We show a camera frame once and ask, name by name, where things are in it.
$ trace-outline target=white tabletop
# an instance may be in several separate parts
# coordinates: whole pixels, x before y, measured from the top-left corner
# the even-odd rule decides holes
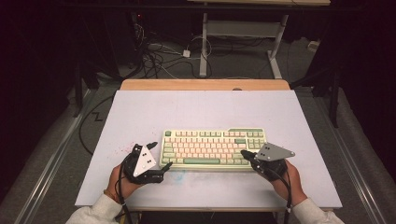
[[[342,207],[294,91],[118,91],[76,205],[92,205],[134,144],[161,142],[166,129],[260,127],[267,141],[295,152],[305,193],[322,208]],[[151,150],[160,156],[159,146]],[[254,172],[169,171],[138,189],[136,210],[276,211],[286,202]]]

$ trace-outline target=white desk in background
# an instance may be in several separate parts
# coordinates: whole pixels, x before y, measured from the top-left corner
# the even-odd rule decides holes
[[[214,91],[216,83],[220,91]],[[278,87],[280,91],[246,91],[249,86],[257,90],[258,83],[262,89]],[[76,205],[94,204],[106,188],[112,168],[122,162],[134,144],[160,143],[163,130],[263,127],[269,142],[296,153],[290,161],[301,173],[305,193],[323,209],[342,207],[295,92],[285,83],[131,80],[121,89],[136,91],[117,92]],[[189,87],[165,91],[183,84]],[[196,91],[205,86],[211,91]],[[156,87],[161,91],[142,91]],[[242,87],[244,91],[225,91],[230,87]],[[159,148],[151,150],[156,160]],[[254,172],[202,171],[168,171],[161,184],[138,189],[126,202],[130,209],[140,211],[284,211],[286,205],[272,185]]]
[[[204,4],[224,3],[224,4],[260,4],[260,5],[281,5],[281,6],[305,6],[322,7],[328,6],[330,0],[189,0]],[[272,50],[267,51],[269,64],[271,65],[274,78],[282,78],[276,62],[276,54],[282,40],[283,32],[286,28],[289,15],[283,15],[280,22],[261,21],[210,21],[207,13],[204,13],[202,31],[202,49],[200,62],[200,77],[206,77],[207,66],[207,36],[208,35],[228,35],[228,36],[250,36],[250,37],[273,37],[275,39]]]

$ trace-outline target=keyboard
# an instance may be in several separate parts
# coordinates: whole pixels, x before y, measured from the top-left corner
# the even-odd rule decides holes
[[[171,170],[252,171],[240,151],[258,152],[265,143],[262,128],[166,130],[160,166],[171,161]]]

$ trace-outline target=hand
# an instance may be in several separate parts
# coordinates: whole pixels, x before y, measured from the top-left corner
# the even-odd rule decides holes
[[[116,166],[113,168],[113,171],[111,172],[111,176],[108,180],[108,185],[107,185],[107,190],[115,196],[116,202],[119,203],[119,174],[120,174],[120,165]],[[122,180],[121,180],[121,191],[122,191],[122,197],[123,198],[128,198],[131,196],[131,194],[138,188],[142,187],[143,185],[136,185],[131,182],[125,177],[124,174],[122,174]]]
[[[288,171],[282,176],[286,182],[289,184],[290,178],[290,187],[291,187],[291,205],[297,205],[301,203],[303,200],[307,198],[303,191],[303,187],[301,186],[300,174],[295,166],[293,166],[289,161],[285,160],[286,164],[288,165]],[[288,189],[285,187],[281,180],[274,180],[270,182],[276,193],[284,198],[285,200],[288,199],[289,192]]]

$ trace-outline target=space bar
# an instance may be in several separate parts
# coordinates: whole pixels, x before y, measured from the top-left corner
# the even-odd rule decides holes
[[[184,159],[184,164],[219,164],[219,159]]]

